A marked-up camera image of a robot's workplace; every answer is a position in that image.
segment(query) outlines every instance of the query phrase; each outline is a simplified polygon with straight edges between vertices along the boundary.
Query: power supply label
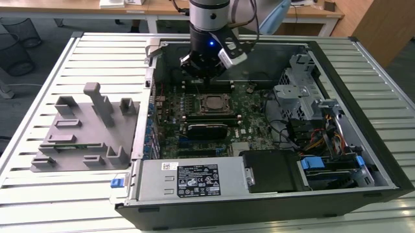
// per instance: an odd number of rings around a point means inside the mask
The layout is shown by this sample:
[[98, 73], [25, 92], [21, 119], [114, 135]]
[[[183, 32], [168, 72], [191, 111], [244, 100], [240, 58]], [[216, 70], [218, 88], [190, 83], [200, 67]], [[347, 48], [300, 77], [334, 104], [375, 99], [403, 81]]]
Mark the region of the power supply label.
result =
[[178, 196], [180, 198], [219, 195], [218, 164], [178, 167]]

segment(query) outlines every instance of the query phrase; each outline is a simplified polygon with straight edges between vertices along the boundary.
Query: metal grating surface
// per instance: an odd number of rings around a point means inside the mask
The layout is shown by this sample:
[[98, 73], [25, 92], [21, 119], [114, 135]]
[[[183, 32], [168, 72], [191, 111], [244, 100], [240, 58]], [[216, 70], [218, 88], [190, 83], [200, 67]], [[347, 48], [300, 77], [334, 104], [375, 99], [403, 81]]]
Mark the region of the metal grating surface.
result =
[[[108, 201], [110, 180], [116, 174], [128, 172], [127, 170], [32, 173], [28, 169], [56, 114], [52, 104], [59, 95], [71, 94], [78, 102], [91, 101], [82, 94], [83, 84], [100, 82], [102, 92], [110, 99], [131, 97], [140, 101], [140, 87], [146, 75], [144, 45], [150, 36], [86, 33], [82, 39], [71, 39], [0, 159], [0, 165], [5, 165], [1, 166], [0, 176], [1, 233], [139, 232], [116, 213]], [[168, 34], [163, 35], [163, 38], [166, 37], [186, 39], [188, 36]], [[263, 38], [307, 39], [270, 36]], [[376, 72], [382, 71], [368, 55], [363, 56], [359, 52], [356, 44], [344, 38], [308, 39], [316, 40], [323, 48], [403, 170], [415, 183], [412, 103], [406, 101], [407, 97], [400, 94], [400, 89], [386, 74]], [[164, 232], [414, 232], [414, 228], [415, 193], [410, 193], [387, 203], [371, 204], [342, 217]]]

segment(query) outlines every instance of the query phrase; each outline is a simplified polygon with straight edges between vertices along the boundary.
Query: screw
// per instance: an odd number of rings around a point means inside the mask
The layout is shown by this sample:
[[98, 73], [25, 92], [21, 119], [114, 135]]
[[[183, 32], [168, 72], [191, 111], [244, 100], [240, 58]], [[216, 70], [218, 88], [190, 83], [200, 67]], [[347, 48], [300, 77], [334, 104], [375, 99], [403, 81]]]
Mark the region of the screw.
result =
[[248, 183], [250, 186], [254, 185], [254, 180], [252, 180], [251, 177], [247, 177], [247, 183]]

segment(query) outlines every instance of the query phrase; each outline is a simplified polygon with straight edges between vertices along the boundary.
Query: motherboard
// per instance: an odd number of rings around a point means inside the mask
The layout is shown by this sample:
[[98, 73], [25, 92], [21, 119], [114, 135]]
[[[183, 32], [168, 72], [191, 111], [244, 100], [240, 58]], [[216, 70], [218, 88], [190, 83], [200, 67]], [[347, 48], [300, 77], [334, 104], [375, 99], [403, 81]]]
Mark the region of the motherboard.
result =
[[268, 90], [254, 83], [204, 89], [203, 85], [160, 86], [156, 98], [160, 158], [239, 156], [244, 150], [275, 148], [264, 119]]

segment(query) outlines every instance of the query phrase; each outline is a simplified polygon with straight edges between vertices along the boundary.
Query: cpu socket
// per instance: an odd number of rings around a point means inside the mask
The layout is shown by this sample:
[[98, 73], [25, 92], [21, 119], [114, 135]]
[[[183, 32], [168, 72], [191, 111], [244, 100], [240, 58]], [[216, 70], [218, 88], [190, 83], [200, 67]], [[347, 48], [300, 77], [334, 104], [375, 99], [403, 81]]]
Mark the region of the cpu socket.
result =
[[202, 114], [228, 115], [234, 113], [230, 107], [230, 96], [227, 94], [223, 95], [207, 94], [202, 95], [199, 99], [200, 99], [199, 112]]

